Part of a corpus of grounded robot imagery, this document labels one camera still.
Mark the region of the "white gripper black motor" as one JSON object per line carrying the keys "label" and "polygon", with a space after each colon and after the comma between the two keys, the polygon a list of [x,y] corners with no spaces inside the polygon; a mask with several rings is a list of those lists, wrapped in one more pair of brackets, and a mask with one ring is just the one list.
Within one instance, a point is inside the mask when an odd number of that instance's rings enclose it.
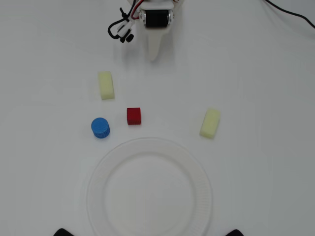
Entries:
{"label": "white gripper black motor", "polygon": [[139,20],[147,28],[148,58],[154,61],[158,56],[161,40],[170,31],[174,20],[172,0],[144,0],[139,7]]}

